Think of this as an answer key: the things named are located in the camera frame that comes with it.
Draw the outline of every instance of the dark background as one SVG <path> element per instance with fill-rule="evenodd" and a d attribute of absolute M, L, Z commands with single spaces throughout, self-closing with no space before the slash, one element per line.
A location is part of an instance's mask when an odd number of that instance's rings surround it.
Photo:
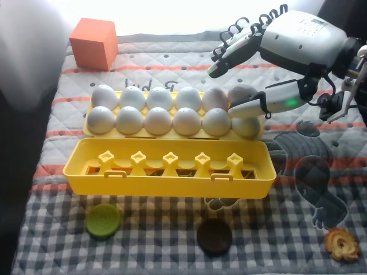
<path fill-rule="evenodd" d="M 366 0 L 326 0 L 318 16 L 343 29 L 348 36 L 367 40 Z M 1 275 L 11 271 L 55 92 L 56 88 L 50 88 L 41 105 L 30 113 L 13 110 L 0 92 L 0 244 L 4 255 L 0 257 Z M 356 100 L 366 106 L 367 92 L 360 92 Z M 367 121 L 367 113 L 361 113 Z"/>

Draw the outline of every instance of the green round cookie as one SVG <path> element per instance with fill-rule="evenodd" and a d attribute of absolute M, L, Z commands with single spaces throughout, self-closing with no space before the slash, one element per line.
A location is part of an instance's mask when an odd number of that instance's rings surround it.
<path fill-rule="evenodd" d="M 93 207 L 87 214 L 87 230 L 95 237 L 105 238 L 113 235 L 120 225 L 119 210 L 107 203 Z"/>

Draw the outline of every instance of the orange block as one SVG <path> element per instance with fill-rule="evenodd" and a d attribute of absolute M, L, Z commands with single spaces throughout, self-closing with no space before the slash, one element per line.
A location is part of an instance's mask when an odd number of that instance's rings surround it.
<path fill-rule="evenodd" d="M 76 65 L 109 70 L 118 52 L 115 23 L 82 18 L 69 38 Z"/>

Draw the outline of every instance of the egg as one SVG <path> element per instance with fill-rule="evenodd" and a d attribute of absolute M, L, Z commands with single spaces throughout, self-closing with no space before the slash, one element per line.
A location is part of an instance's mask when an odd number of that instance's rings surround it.
<path fill-rule="evenodd" d="M 121 108 L 131 106 L 141 111 L 145 107 L 146 99 L 142 90 L 135 86 L 129 86 L 121 93 Z"/>
<path fill-rule="evenodd" d="M 161 107 L 169 111 L 173 107 L 173 99 L 167 89 L 156 87 L 149 92 L 147 97 L 147 106 L 149 109 Z"/>
<path fill-rule="evenodd" d="M 205 114 L 202 128 L 208 135 L 223 136 L 231 129 L 231 119 L 225 110 L 214 108 Z"/>
<path fill-rule="evenodd" d="M 201 99 L 202 107 L 207 112 L 213 108 L 221 108 L 225 111 L 228 110 L 228 98 L 220 88 L 212 88 L 207 90 Z"/>
<path fill-rule="evenodd" d="M 201 106 L 199 91 L 193 87 L 182 88 L 177 93 L 174 106 L 178 110 L 181 108 L 191 108 L 194 111 L 199 110 Z"/>
<path fill-rule="evenodd" d="M 252 139 L 260 131 L 260 121 L 257 117 L 248 119 L 234 117 L 232 129 L 236 134 L 247 139 Z"/>
<path fill-rule="evenodd" d="M 115 126 L 115 116 L 110 109 L 97 106 L 91 109 L 87 117 L 87 128 L 92 133 L 101 135 L 107 133 Z"/>
<path fill-rule="evenodd" d="M 92 106 L 103 106 L 110 110 L 115 109 L 119 105 L 115 90 L 108 85 L 97 86 L 92 94 Z"/>
<path fill-rule="evenodd" d="M 237 85 L 228 91 L 228 101 L 232 103 L 237 100 L 245 99 L 255 93 L 257 93 L 257 90 L 253 86 L 247 84 Z"/>
<path fill-rule="evenodd" d="M 116 129 L 124 135 L 139 132 L 144 126 L 143 115 L 134 107 L 123 107 L 116 117 Z"/>
<path fill-rule="evenodd" d="M 167 110 L 155 107 L 149 110 L 145 117 L 145 129 L 156 136 L 164 135 L 172 128 L 172 118 Z"/>
<path fill-rule="evenodd" d="M 191 108 L 181 108 L 173 117 L 173 128 L 180 135 L 195 135 L 201 129 L 201 120 Z"/>

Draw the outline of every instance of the yellow egg carton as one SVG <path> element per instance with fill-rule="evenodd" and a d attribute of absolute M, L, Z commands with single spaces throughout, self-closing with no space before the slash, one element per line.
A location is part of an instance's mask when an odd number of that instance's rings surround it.
<path fill-rule="evenodd" d="M 85 138 L 63 170 L 76 194 L 264 198 L 276 178 L 253 140 Z"/>
<path fill-rule="evenodd" d="M 122 91 L 116 91 L 117 97 L 120 98 Z M 143 92 L 145 98 L 148 97 L 149 92 Z M 178 92 L 171 92 L 172 98 L 173 100 L 175 100 L 176 96 L 177 96 Z M 246 139 L 244 137 L 239 136 L 238 134 L 236 134 L 234 132 L 234 130 L 229 130 L 229 132 L 224 135 L 224 136 L 211 136 L 208 135 L 202 128 L 200 129 L 199 132 L 197 132 L 195 135 L 192 136 L 182 136 L 178 133 L 175 132 L 175 130 L 172 128 L 168 133 L 162 135 L 162 136 L 155 136 L 152 135 L 150 133 L 148 133 L 145 128 L 142 128 L 139 132 L 133 134 L 133 135 L 124 135 L 122 133 L 120 133 L 116 128 L 113 128 L 112 130 L 110 130 L 107 133 L 104 133 L 102 135 L 97 135 L 92 133 L 91 131 L 89 131 L 88 127 L 87 127 L 87 118 L 89 115 L 89 112 L 92 109 L 92 103 L 91 101 L 89 101 L 89 107 L 87 110 L 87 114 L 85 116 L 85 120 L 84 120 L 84 125 L 83 125 L 83 132 L 88 135 L 88 136 L 94 136 L 94 137 L 99 137 L 99 138 L 157 138 L 157 139 L 225 139 L 225 140 L 238 140 L 238 139 Z M 117 116 L 117 114 L 119 113 L 119 111 L 121 110 L 120 107 L 116 107 L 114 110 L 112 110 L 112 113 L 115 115 L 115 117 Z M 144 119 L 148 113 L 149 109 L 147 106 L 144 107 L 144 109 L 141 110 L 141 114 L 143 115 Z M 177 112 L 177 109 L 175 107 L 172 107 L 171 110 L 169 110 L 169 114 L 171 114 L 171 117 L 173 119 L 174 114 Z M 206 111 L 201 107 L 197 113 L 199 114 L 201 120 L 203 120 Z M 259 116 L 259 121 L 260 121 L 260 130 L 258 131 L 258 133 L 255 136 L 251 136 L 248 139 L 252 139 L 252 140 L 258 140 L 262 137 L 263 133 L 264 133 L 264 116 Z"/>

